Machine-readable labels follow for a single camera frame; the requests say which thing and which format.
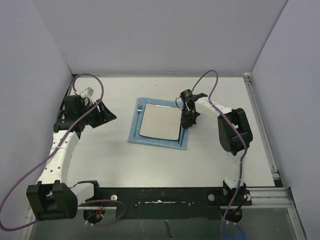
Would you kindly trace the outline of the blue plastic spoon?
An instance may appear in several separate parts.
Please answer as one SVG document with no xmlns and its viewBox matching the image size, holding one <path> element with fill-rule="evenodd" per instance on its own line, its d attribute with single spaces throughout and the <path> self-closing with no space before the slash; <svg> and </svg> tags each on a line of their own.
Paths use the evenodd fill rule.
<svg viewBox="0 0 320 240">
<path fill-rule="evenodd" d="M 185 131 L 186 131 L 186 129 L 182 127 L 182 134 L 181 134 L 181 138 L 180 138 L 180 147 L 182 147 L 182 145 L 183 145 Z"/>
</svg>

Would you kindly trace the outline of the square white plate dark rim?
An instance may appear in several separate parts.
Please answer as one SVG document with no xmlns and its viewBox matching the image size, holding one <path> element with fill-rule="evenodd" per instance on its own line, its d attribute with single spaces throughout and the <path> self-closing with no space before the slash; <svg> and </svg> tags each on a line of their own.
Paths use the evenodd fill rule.
<svg viewBox="0 0 320 240">
<path fill-rule="evenodd" d="M 139 135 L 146 138 L 177 141 L 180 137 L 181 114 L 177 107 L 146 103 Z"/>
</svg>

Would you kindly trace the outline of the blue grid placemat cloth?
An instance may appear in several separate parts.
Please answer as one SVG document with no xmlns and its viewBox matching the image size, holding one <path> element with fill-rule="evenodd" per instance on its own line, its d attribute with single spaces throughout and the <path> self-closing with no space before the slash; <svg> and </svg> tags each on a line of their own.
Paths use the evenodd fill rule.
<svg viewBox="0 0 320 240">
<path fill-rule="evenodd" d="M 136 137 L 134 137 L 138 104 L 142 104 L 142 112 L 139 116 Z M 161 139 L 159 137 L 149 137 L 149 136 L 143 136 L 142 134 L 140 134 L 140 127 L 142 125 L 146 104 L 150 104 L 150 105 L 154 104 L 161 107 L 172 107 L 172 108 L 178 109 L 174 101 L 147 98 L 147 97 L 138 97 L 135 103 L 134 114 L 132 117 L 132 123 L 131 123 L 130 132 L 129 132 L 127 141 L 130 143 L 147 145 L 147 146 L 156 146 L 156 147 L 163 147 L 163 148 L 176 149 L 176 150 L 186 150 L 188 148 L 188 137 L 189 137 L 188 130 L 185 130 L 182 147 L 180 147 L 180 144 L 178 144 L 178 139 L 177 140 Z"/>
</svg>

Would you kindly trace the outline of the dark blue knife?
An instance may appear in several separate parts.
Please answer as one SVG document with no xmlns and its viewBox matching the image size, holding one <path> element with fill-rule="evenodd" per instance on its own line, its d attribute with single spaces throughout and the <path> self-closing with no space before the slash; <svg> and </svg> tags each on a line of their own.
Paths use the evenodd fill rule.
<svg viewBox="0 0 320 240">
<path fill-rule="evenodd" d="M 178 135 L 178 140 L 177 140 L 178 144 L 180 144 L 182 130 L 183 130 L 183 127 L 182 127 L 182 125 L 180 124 L 180 126 L 179 126 L 179 135 Z"/>
</svg>

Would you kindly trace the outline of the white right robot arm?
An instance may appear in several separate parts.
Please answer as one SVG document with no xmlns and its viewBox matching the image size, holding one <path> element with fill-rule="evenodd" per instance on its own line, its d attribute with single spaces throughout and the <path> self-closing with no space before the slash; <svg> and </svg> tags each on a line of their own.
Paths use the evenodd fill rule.
<svg viewBox="0 0 320 240">
<path fill-rule="evenodd" d="M 217 104 L 205 93 L 193 94 L 190 89 L 182 91 L 179 97 L 182 101 L 180 119 L 182 129 L 194 126 L 200 115 L 217 121 L 219 143 L 223 150 L 233 155 L 232 166 L 229 167 L 224 179 L 228 188 L 222 192 L 222 197 L 227 204 L 235 204 L 241 198 L 237 188 L 245 184 L 244 161 L 253 141 L 253 133 L 245 110 Z"/>
</svg>

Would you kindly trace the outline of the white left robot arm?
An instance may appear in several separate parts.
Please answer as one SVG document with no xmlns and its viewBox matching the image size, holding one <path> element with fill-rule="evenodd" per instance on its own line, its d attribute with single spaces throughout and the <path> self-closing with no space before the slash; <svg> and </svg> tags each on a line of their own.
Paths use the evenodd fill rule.
<svg viewBox="0 0 320 240">
<path fill-rule="evenodd" d="M 86 126 L 97 128 L 116 116 L 98 99 L 88 96 L 66 96 L 63 99 L 63 118 L 53 126 L 50 155 L 36 184 L 29 185 L 26 196 L 37 221 L 73 219 L 78 206 L 88 202 L 100 203 L 102 193 L 96 180 L 82 180 L 73 186 L 67 178 L 73 152 Z"/>
</svg>

